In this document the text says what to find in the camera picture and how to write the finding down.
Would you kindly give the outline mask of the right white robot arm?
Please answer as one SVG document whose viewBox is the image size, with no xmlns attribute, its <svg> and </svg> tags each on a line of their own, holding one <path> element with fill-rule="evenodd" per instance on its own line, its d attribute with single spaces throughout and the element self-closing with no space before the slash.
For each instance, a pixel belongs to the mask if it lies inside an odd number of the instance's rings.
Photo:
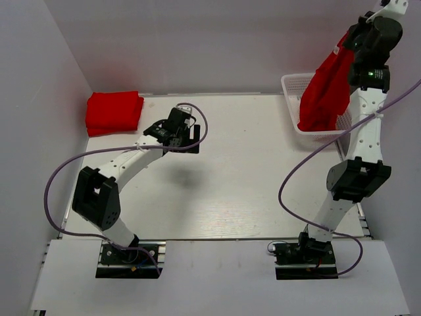
<svg viewBox="0 0 421 316">
<path fill-rule="evenodd" d="M 325 255 L 334 231 L 355 204 L 370 197 L 391 176 L 380 147 L 380 110 L 390 87 L 386 62 L 403 29 L 396 17 L 367 12 L 349 29 L 344 48 L 353 52 L 347 82 L 352 89 L 347 108 L 355 127 L 343 162 L 327 175 L 327 197 L 311 224 L 299 235 L 296 251 L 307 263 Z"/>
</svg>

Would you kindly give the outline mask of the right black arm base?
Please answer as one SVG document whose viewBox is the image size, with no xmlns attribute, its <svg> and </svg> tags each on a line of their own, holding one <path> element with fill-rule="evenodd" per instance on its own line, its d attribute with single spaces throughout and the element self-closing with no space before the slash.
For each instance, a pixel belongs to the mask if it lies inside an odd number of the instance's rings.
<svg viewBox="0 0 421 316">
<path fill-rule="evenodd" d="M 276 280 L 338 279 L 331 244 L 326 251 L 301 251 L 298 242 L 274 240 L 267 245 L 267 252 L 275 258 Z"/>
</svg>

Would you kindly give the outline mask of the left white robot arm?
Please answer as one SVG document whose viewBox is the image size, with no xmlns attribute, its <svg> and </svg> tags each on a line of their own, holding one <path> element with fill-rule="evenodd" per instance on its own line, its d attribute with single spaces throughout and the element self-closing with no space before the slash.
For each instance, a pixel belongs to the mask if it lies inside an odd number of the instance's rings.
<svg viewBox="0 0 421 316">
<path fill-rule="evenodd" d="M 139 239 L 121 219 L 120 192 L 129 181 L 168 152 L 198 153 L 201 126 L 191 103 L 179 103 L 168 118 L 143 131 L 134 147 L 124 149 L 100 167 L 84 167 L 78 175 L 72 210 L 117 245 L 116 254 L 131 263 L 139 255 Z"/>
</svg>

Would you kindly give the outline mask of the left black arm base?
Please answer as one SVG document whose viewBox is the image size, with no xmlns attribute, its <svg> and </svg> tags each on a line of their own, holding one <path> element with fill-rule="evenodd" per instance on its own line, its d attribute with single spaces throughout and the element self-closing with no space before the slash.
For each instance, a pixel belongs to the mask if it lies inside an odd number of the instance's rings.
<svg viewBox="0 0 421 316">
<path fill-rule="evenodd" d="M 95 278 L 97 279 L 158 279 L 160 274 L 151 257 L 155 260 L 159 271 L 164 267 L 166 242 L 140 243 L 144 251 L 118 250 L 108 243 L 100 248 Z"/>
</svg>

